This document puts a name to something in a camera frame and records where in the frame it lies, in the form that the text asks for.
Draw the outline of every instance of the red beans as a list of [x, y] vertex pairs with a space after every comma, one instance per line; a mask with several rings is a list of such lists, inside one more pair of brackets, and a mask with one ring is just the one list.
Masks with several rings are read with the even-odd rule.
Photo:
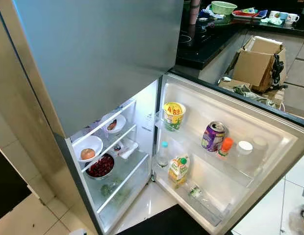
[[101, 177], [107, 175], [114, 166], [114, 159], [111, 155], [105, 153], [101, 159], [90, 166], [86, 172], [93, 177]]

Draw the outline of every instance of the freezer door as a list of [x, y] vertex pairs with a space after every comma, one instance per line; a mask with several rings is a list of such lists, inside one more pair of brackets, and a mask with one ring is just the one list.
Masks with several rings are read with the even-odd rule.
[[[167, 102], [186, 108], [179, 129], [164, 116]], [[157, 149], [167, 141], [169, 158], [187, 154], [190, 165], [179, 184], [168, 175], [171, 162], [159, 167], [156, 154], [155, 179], [212, 235], [230, 230], [304, 154], [303, 127], [170, 73], [162, 78], [159, 109]], [[202, 147], [212, 121], [224, 124], [234, 141], [226, 157]], [[239, 154], [239, 141], [251, 143], [252, 153]]]
[[175, 63], [183, 1], [0, 0], [53, 131], [68, 137]]

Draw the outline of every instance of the mug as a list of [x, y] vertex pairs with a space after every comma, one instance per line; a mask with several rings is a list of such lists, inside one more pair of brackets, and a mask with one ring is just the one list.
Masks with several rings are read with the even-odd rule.
[[286, 19], [287, 19], [287, 16], [288, 16], [288, 13], [287, 13], [287, 12], [281, 12], [281, 13], [279, 14], [279, 18], [280, 18], [281, 20], [286, 20]]
[[280, 12], [279, 11], [271, 11], [270, 12], [270, 15], [269, 15], [269, 18], [279, 18], [279, 14]]
[[293, 22], [297, 22], [299, 20], [299, 15], [288, 13], [288, 16], [285, 20], [286, 24], [292, 24]]

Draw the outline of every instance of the drink can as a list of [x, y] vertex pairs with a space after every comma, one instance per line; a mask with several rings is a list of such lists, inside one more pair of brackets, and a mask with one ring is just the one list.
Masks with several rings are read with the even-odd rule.
[[225, 137], [225, 126], [218, 121], [211, 122], [203, 134], [202, 147], [210, 152], [215, 152]]

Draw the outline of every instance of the plate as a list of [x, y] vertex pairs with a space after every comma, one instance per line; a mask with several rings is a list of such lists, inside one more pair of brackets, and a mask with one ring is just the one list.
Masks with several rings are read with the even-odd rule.
[[[111, 116], [113, 116], [114, 113], [110, 113], [110, 114], [106, 114], [105, 116], [102, 117], [102, 120], [101, 121], [105, 121], [105, 120], [108, 120]], [[108, 130], [107, 127], [114, 121], [114, 120], [117, 120], [117, 123], [116, 123], [116, 126], [114, 127], [113, 130]], [[124, 125], [126, 124], [126, 118], [119, 114], [117, 115], [115, 118], [113, 118], [111, 121], [108, 122], [108, 124], [106, 124], [104, 126], [104, 129], [107, 133], [110, 133], [110, 134], [114, 134], [114, 133], [117, 133], [117, 132], [120, 132], [122, 130], [122, 128], [124, 127]]]
[[[86, 160], [82, 160], [81, 151], [85, 148], [92, 148], [95, 151], [95, 156], [92, 158], [86, 159]], [[96, 156], [98, 156], [101, 153], [102, 149], [103, 149], [103, 142], [97, 136], [88, 136], [86, 139], [84, 139], [83, 141], [81, 141], [74, 147], [74, 151], [75, 151], [77, 160], [78, 160], [78, 162], [81, 162], [81, 163], [87, 163], [87, 162], [92, 161]]]

